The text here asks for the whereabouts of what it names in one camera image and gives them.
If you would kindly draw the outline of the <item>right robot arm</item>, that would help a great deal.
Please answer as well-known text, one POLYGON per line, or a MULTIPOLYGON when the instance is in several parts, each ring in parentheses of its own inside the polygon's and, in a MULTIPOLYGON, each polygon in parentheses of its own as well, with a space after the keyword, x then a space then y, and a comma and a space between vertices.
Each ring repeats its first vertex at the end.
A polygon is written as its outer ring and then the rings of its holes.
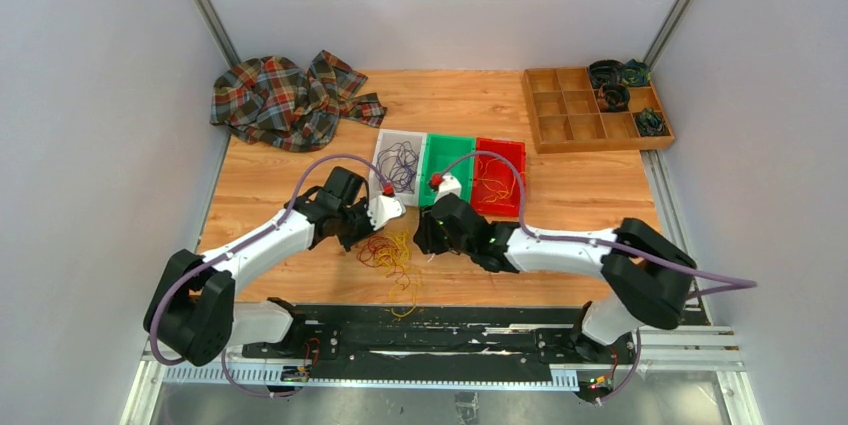
POLYGON ((604 280, 610 294, 583 306, 569 336, 574 353, 587 362, 642 326, 676 329, 696 268, 640 219, 590 232, 531 229, 516 221, 489 222, 452 194, 420 211, 413 241, 425 254, 465 255, 491 273, 550 271, 604 280))

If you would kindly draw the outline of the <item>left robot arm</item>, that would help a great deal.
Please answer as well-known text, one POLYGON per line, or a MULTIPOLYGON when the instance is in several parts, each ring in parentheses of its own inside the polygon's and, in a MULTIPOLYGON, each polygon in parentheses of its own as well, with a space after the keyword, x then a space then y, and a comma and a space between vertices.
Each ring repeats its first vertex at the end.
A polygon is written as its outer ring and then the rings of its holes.
POLYGON ((279 299, 240 303, 237 297, 292 255, 332 237, 351 250, 405 215, 390 186, 374 197, 361 196, 365 183, 335 167, 323 185, 297 190, 278 214, 246 235, 203 254, 175 252, 143 321, 156 359, 203 366, 230 347, 260 343, 283 358, 298 356, 307 334, 296 324, 293 306, 279 299))

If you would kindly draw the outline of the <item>red plastic bin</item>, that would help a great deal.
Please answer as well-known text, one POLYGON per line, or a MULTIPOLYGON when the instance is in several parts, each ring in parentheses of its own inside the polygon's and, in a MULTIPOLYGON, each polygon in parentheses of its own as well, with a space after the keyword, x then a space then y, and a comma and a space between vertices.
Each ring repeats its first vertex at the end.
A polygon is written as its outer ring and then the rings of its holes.
MULTIPOLYGON (((526 182, 526 147, 523 142, 478 137, 477 151, 496 153, 508 160, 526 182)), ((484 215, 517 218, 520 210, 519 186, 510 167, 489 155, 477 155, 471 204, 484 215)))

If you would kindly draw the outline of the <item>green plastic bin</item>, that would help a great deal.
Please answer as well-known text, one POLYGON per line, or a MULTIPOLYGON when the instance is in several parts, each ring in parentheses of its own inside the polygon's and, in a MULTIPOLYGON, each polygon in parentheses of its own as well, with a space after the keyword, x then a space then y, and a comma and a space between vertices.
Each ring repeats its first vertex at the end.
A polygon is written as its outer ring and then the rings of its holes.
MULTIPOLYGON (((436 192, 429 186, 432 175, 442 172, 448 165, 461 156, 476 150, 474 137, 429 133, 422 155, 422 170, 419 177, 419 206, 431 206, 436 192)), ((467 158, 450 171, 461 184, 461 197, 469 201, 474 178, 474 158, 467 158)))

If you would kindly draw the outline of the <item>white plastic bin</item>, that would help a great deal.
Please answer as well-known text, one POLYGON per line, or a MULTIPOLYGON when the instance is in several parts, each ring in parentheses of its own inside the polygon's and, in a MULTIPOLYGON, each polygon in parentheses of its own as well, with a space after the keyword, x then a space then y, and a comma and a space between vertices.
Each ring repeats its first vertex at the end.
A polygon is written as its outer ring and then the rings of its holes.
POLYGON ((392 182, 395 195, 407 207, 419 206, 419 177, 427 136, 423 132, 393 129, 378 133, 372 163, 392 182))

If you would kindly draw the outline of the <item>plaid cloth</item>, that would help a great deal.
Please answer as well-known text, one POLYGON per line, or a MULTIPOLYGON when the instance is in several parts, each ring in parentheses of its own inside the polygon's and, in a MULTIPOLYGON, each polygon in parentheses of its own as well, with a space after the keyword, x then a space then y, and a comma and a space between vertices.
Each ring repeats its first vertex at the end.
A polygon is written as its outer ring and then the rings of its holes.
POLYGON ((367 80, 326 50, 306 68, 282 56, 252 58, 216 79, 209 122, 248 144, 317 151, 343 119, 382 125, 388 108, 376 93, 361 92, 367 80))

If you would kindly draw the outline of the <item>wooden compartment tray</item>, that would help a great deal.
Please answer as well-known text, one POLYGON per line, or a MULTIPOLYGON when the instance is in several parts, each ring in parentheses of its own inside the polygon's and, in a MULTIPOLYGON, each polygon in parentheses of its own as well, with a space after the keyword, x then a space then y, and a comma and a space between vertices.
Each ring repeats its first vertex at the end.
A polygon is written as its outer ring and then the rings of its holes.
POLYGON ((629 87, 629 111, 602 113, 586 67, 526 69, 522 87, 535 150, 540 154, 662 150, 675 132, 653 84, 629 87), (671 135, 642 137, 634 114, 646 107, 662 113, 671 135))

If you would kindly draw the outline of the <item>dark coil middle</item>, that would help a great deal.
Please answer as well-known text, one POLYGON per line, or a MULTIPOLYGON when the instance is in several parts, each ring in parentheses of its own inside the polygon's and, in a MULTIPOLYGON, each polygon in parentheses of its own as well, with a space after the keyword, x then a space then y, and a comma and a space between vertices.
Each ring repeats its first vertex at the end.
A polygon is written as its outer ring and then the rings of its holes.
POLYGON ((602 113, 629 111, 630 90, 625 85, 605 83, 596 91, 596 101, 602 113))

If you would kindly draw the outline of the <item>black coil top left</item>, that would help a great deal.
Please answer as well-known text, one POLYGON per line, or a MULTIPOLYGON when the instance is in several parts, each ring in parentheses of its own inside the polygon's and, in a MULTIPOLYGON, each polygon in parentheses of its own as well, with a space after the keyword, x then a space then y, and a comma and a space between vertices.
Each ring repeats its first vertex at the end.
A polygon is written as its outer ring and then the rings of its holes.
POLYGON ((625 65, 614 59, 599 60, 587 67, 591 87, 600 89, 603 85, 620 85, 625 65))

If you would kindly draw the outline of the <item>green coil lower right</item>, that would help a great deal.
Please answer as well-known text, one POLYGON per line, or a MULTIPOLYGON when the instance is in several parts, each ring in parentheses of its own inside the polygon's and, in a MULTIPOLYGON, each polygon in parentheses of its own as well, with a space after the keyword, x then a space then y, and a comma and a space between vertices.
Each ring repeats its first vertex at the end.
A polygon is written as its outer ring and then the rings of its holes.
POLYGON ((634 114, 634 123, 642 137, 670 136, 669 126, 661 112, 646 107, 634 114))

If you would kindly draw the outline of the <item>green coil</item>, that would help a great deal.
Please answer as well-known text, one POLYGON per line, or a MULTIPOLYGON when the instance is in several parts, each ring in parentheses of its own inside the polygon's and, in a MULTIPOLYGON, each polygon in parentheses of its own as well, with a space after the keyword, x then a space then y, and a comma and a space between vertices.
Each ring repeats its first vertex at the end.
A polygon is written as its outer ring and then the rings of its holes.
POLYGON ((634 114, 634 123, 642 137, 670 136, 669 126, 661 112, 646 107, 634 114))
POLYGON ((644 62, 630 59, 623 64, 620 77, 627 87, 647 87, 651 83, 651 69, 644 62))

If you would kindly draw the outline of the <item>green coil top right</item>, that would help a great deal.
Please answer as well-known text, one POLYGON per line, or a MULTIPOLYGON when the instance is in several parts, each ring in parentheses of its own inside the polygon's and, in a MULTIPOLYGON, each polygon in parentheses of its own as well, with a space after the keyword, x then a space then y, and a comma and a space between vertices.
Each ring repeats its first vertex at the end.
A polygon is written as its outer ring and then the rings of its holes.
POLYGON ((630 59, 623 64, 620 77, 627 87, 647 87, 651 83, 651 69, 644 62, 630 59))

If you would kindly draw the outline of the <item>aluminium frame rail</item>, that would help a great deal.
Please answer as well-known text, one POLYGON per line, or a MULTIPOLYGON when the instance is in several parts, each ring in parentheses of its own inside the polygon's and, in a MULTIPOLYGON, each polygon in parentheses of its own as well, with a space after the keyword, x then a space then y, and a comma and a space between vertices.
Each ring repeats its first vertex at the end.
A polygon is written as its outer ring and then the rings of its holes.
POLYGON ((733 331, 688 311, 594 359, 573 308, 307 305, 288 344, 196 367, 145 356, 125 424, 759 424, 733 331))

